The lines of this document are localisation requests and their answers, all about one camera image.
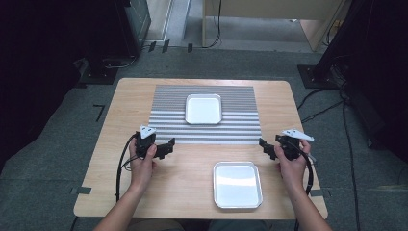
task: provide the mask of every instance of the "ribbed mat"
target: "ribbed mat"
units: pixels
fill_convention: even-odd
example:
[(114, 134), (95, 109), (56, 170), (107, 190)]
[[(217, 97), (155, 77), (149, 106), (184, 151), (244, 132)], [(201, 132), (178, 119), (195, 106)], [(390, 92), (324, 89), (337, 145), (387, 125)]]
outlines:
[[(190, 94), (218, 94), (222, 120), (216, 125), (192, 125), (185, 121)], [(158, 85), (149, 126), (157, 129), (156, 142), (207, 144), (258, 144), (261, 137), (254, 89), (238, 86)]]

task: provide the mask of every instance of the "black cable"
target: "black cable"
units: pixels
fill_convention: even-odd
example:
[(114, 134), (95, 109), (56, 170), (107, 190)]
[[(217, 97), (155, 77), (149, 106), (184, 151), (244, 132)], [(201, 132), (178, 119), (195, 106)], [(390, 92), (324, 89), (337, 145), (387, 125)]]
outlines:
[(403, 167), (402, 168), (402, 170), (399, 172), (399, 175), (398, 175), (398, 180), (396, 181), (396, 183), (398, 184), (398, 185), (400, 185), (401, 184), (401, 175), (402, 175), (402, 172), (405, 170), (405, 169), (407, 169), (408, 167)]
[(72, 221), (72, 224), (71, 224), (71, 229), (69, 229), (70, 231), (73, 231), (73, 230), (74, 230), (75, 223), (76, 223), (77, 219), (78, 219), (78, 217), (75, 216), (75, 219), (74, 219), (74, 221)]
[(347, 81), (344, 81), (344, 82), (342, 83), (342, 86), (340, 87), (339, 96), (341, 97), (341, 99), (342, 99), (345, 103), (348, 104), (349, 101), (350, 101), (350, 99), (349, 99), (347, 96), (344, 96), (344, 95), (343, 95), (344, 88), (345, 88), (346, 85), (347, 85)]
[(312, 96), (315, 93), (321, 92), (321, 91), (325, 91), (325, 90), (332, 90), (332, 89), (317, 89), (317, 90), (313, 90), (312, 92), (308, 93), (302, 100), (302, 102), (299, 104), (299, 106), (297, 106), (297, 109), (299, 110), (303, 104), (306, 102), (306, 99), (308, 99), (310, 96)]
[(334, 109), (334, 108), (338, 107), (338, 106), (341, 105), (342, 103), (343, 103), (343, 100), (340, 101), (340, 102), (337, 102), (337, 103), (333, 104), (332, 106), (330, 106), (330, 107), (324, 109), (323, 111), (320, 111), (320, 112), (318, 112), (318, 113), (315, 113), (315, 114), (313, 114), (313, 115), (309, 115), (309, 116), (303, 118), (303, 119), (301, 120), (301, 122), (302, 122), (302, 123), (309, 122), (310, 120), (314, 119), (316, 116), (321, 115), (321, 114), (324, 114), (325, 112), (329, 111), (330, 109)]
[(340, 79), (341, 81), (345, 82), (345, 76), (346, 76), (346, 72), (344, 71), (344, 69), (339, 66), (338, 64), (334, 63), (333, 64), (333, 70), (336, 72), (336, 78)]
[[(368, 18), (368, 22), (367, 22), (367, 28), (366, 28), (366, 35), (365, 35), (364, 40), (363, 40), (362, 43), (361, 43), (361, 44), (362, 44), (362, 45), (360, 46), (361, 49), (358, 50), (358, 51), (356, 51), (356, 52), (353, 52), (353, 53), (351, 53), (351, 54), (341, 55), (341, 56), (334, 57), (334, 58), (332, 58), (332, 62), (333, 62), (333, 63), (334, 63), (337, 59), (339, 59), (339, 58), (352, 57), (352, 56), (355, 56), (355, 55), (357, 55), (357, 54), (361, 54), (361, 53), (363, 52), (364, 48), (365, 48), (366, 45), (368, 44), (368, 43), (367, 43), (367, 40), (368, 40), (369, 32), (370, 32), (371, 16), (372, 16), (372, 10), (373, 10), (373, 8), (374, 8), (374, 2), (375, 2), (375, 0), (372, 0), (372, 1), (371, 1), (370, 14), (369, 14), (369, 18)], [(349, 8), (349, 10), (348, 10), (348, 12), (347, 12), (347, 17), (350, 15), (350, 12), (354, 12), (354, 11), (351, 11), (351, 9), (353, 9), (354, 3), (356, 3), (356, 4), (357, 4), (357, 3), (364, 4), (364, 1), (362, 1), (362, 2), (352, 1), (352, 2), (351, 2), (351, 6), (350, 6), (350, 8)]]
[(209, 45), (209, 46), (203, 46), (202, 48), (211, 48), (211, 47), (215, 46), (215, 45), (219, 42), (219, 40), (220, 40), (220, 37), (221, 37), (221, 28), (220, 28), (220, 26), (219, 26), (219, 18), (221, 17), (221, 7), (222, 7), (222, 0), (219, 0), (217, 37), (216, 37), (216, 39), (214, 40), (213, 44), (211, 44), (211, 45)]
[(329, 30), (328, 30), (328, 32), (326, 34), (326, 43), (324, 45), (327, 45), (327, 46), (330, 45), (330, 31), (333, 29), (333, 26), (334, 26), (335, 22), (336, 21), (333, 21), (332, 25), (330, 26), (330, 28), (329, 28)]
[[(148, 48), (148, 47), (150, 47), (150, 45), (146, 45), (145, 47), (142, 48), (142, 50), (144, 50), (145, 48)], [(183, 49), (185, 49), (185, 48), (189, 48), (189, 47), (188, 46), (187, 47), (184, 47), (184, 46), (168, 46), (167, 48), (183, 48)], [(194, 47), (194, 49), (205, 50), (205, 49), (207, 49), (207, 47)]]
[[(313, 187), (313, 181), (314, 181), (314, 174), (313, 174), (313, 170), (312, 170), (312, 164), (309, 160), (309, 158), (307, 157), (306, 153), (304, 153), (303, 151), (300, 150), (300, 154), (303, 156), (303, 158), (306, 160), (306, 166), (307, 169), (309, 171), (309, 179), (308, 179), (308, 183), (307, 183), (307, 187), (306, 187), (306, 195), (309, 195), (310, 190)], [(296, 222), (294, 223), (294, 231), (298, 231), (299, 230), (299, 220), (296, 220)]]
[(119, 165), (117, 166), (117, 174), (116, 174), (116, 202), (119, 201), (120, 199), (120, 176), (122, 174), (122, 168), (124, 165), (127, 165), (127, 163), (122, 165), (122, 161), (123, 161), (123, 157), (125, 156), (126, 150), (129, 146), (129, 143), (132, 141), (133, 138), (136, 137), (135, 135), (132, 135), (132, 137), (129, 138), (129, 140), (126, 142), (125, 147), (123, 148), (123, 152), (122, 155), (120, 156), (120, 161), (119, 161)]
[(132, 158), (129, 158), (123, 165), (121, 168), (125, 167), (126, 170), (131, 171), (132, 169), (130, 167), (128, 167), (129, 163), (131, 163), (132, 161), (138, 159), (139, 157), (137, 155), (133, 156)]
[(347, 122), (346, 122), (346, 117), (345, 117), (345, 106), (346, 106), (346, 102), (344, 101), (343, 122), (344, 122), (345, 134), (347, 136), (347, 141), (348, 141), (348, 148), (350, 150), (351, 179), (353, 183), (353, 192), (354, 192), (354, 209), (355, 209), (355, 214), (356, 214), (356, 225), (357, 225), (357, 230), (360, 231), (361, 227), (360, 227), (360, 215), (359, 215), (359, 208), (358, 208), (358, 193), (357, 193), (356, 178), (355, 178), (355, 173), (354, 173), (354, 154), (353, 154), (353, 147), (351, 145), (351, 138), (348, 133), (348, 127), (347, 127)]
[(130, 63), (128, 63), (128, 64), (124, 64), (124, 65), (110, 65), (110, 64), (108, 64), (108, 65), (105, 65), (105, 68), (112, 69), (112, 68), (124, 68), (124, 67), (128, 67), (129, 65), (131, 65), (132, 63), (134, 63), (137, 58), (138, 58), (138, 56), (135, 56), (135, 57), (133, 58), (133, 60), (132, 60)]

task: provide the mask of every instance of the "hand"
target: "hand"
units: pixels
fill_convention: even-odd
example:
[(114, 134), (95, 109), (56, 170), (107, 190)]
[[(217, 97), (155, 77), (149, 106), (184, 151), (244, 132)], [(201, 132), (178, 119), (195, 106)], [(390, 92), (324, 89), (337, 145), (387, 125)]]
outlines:
[[(152, 144), (147, 150), (146, 157), (142, 160), (137, 158), (130, 163), (132, 169), (132, 180), (130, 190), (139, 190), (144, 193), (152, 177), (156, 163), (153, 162), (153, 157), (156, 155), (157, 146)], [(130, 157), (136, 156), (136, 139), (133, 138), (129, 145)]]
[[(311, 145), (305, 140), (300, 140), (300, 142), (303, 146), (302, 151), (310, 153)], [(306, 168), (306, 160), (302, 156), (299, 156), (299, 158), (289, 161), (280, 146), (275, 145), (274, 150), (280, 161), (280, 171), (286, 187), (290, 189), (300, 187), (303, 189), (303, 175)]]

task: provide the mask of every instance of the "metal stand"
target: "metal stand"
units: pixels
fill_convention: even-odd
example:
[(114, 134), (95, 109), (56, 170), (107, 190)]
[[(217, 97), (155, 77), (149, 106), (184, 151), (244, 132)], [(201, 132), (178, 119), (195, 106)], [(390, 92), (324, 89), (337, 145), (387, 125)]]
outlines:
[(327, 73), (327, 76), (318, 78), (314, 72), (315, 65), (298, 65), (297, 69), (299, 70), (300, 77), (302, 77), (303, 85), (306, 89), (338, 89), (339, 87), (330, 79), (332, 79), (332, 74), (330, 71)]
[[(120, 61), (109, 61), (111, 66), (120, 65)], [(90, 65), (84, 71), (79, 84), (93, 84), (93, 85), (112, 85), (115, 81), (118, 68), (102, 68), (99, 70), (92, 70)]]

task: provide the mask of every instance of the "white plastic tray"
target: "white plastic tray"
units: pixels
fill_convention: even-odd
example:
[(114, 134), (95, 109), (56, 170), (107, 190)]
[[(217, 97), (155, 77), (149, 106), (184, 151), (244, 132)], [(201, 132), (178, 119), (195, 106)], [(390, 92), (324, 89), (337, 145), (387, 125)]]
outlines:
[(258, 168), (252, 162), (214, 166), (214, 201), (221, 209), (256, 209), (262, 203)]
[(221, 122), (221, 97), (217, 94), (191, 94), (186, 101), (186, 122), (218, 124)]

